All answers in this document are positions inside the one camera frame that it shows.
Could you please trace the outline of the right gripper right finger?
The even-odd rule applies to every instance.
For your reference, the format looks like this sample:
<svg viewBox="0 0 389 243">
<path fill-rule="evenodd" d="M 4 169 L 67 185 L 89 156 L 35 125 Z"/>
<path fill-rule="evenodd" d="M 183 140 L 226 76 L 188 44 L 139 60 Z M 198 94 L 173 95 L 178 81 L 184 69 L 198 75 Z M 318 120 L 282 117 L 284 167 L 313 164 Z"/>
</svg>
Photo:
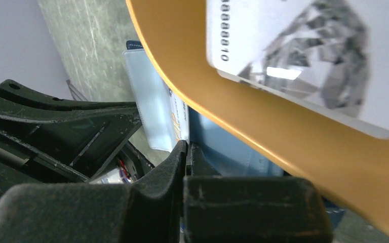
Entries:
<svg viewBox="0 0 389 243">
<path fill-rule="evenodd" d="M 229 177 L 189 145 L 183 180 L 186 242 L 332 242 L 329 216 L 306 179 Z"/>
</svg>

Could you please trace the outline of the orange oval tray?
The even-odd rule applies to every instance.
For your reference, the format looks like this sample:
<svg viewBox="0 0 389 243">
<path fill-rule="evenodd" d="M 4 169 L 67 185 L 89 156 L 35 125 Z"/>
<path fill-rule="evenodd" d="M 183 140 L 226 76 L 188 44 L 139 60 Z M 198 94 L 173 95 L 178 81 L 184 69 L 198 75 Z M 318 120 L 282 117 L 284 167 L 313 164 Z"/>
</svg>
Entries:
<svg viewBox="0 0 389 243">
<path fill-rule="evenodd" d="M 154 67 L 188 106 L 389 235 L 389 140 L 222 78 L 206 60 L 204 1 L 127 1 Z"/>
</svg>

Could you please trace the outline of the blue leather card holder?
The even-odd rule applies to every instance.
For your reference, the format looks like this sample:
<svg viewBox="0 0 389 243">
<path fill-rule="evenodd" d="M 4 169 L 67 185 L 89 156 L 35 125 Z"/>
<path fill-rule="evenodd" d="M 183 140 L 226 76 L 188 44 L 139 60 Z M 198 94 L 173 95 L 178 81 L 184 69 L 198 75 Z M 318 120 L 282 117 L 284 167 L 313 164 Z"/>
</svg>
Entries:
<svg viewBox="0 0 389 243">
<path fill-rule="evenodd" d="M 128 76 L 152 149 L 171 151 L 179 140 L 198 142 L 222 174 L 287 176 L 272 163 L 220 126 L 192 110 L 162 80 L 138 40 L 126 41 L 123 56 Z"/>
</svg>

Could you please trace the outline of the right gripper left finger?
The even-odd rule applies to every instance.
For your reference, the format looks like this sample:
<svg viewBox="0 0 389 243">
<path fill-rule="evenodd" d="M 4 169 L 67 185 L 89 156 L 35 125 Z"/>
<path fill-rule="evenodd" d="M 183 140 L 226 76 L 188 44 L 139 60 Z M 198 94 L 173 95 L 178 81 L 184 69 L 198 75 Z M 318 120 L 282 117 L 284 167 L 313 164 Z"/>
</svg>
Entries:
<svg viewBox="0 0 389 243">
<path fill-rule="evenodd" d="M 179 242 L 187 143 L 132 184 L 19 184 L 0 199 L 0 242 Z"/>
</svg>

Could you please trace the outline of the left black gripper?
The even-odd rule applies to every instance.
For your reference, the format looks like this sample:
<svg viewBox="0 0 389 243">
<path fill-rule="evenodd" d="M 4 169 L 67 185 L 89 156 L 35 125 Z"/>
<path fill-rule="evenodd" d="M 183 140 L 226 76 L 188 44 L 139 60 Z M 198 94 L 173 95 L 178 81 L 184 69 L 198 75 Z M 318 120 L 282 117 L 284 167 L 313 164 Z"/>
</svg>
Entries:
<svg viewBox="0 0 389 243">
<path fill-rule="evenodd" d="M 52 97 L 0 84 L 0 198 L 23 183 L 126 184 L 154 165 L 128 142 L 141 127 L 134 102 Z"/>
</svg>

